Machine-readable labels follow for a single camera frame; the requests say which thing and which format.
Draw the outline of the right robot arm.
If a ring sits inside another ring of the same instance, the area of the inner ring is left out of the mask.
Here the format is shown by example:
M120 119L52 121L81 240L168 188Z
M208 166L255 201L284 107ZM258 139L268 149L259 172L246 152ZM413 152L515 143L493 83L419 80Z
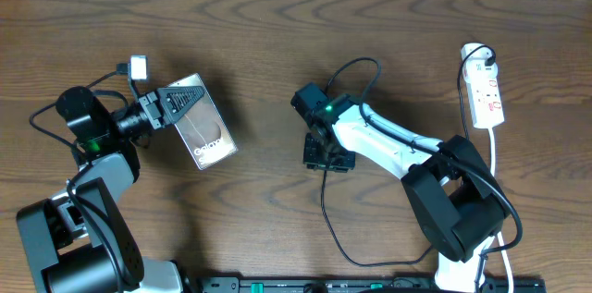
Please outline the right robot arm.
M397 178L417 223L438 251L436 284L476 292L485 282L492 239L515 210L466 138L427 138L377 115L343 94L331 99L316 84L290 101L310 129L303 162L325 173L348 172L360 154Z

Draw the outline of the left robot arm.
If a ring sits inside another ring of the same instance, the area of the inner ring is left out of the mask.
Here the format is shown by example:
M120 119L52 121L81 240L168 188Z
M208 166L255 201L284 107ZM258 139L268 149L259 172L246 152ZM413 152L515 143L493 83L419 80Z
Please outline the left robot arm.
M77 174L64 189L18 211L16 222L38 292L200 292L175 261L142 257L117 200L137 180L137 139L178 122L202 86L159 88L110 112L103 91L73 87L56 111L75 134Z

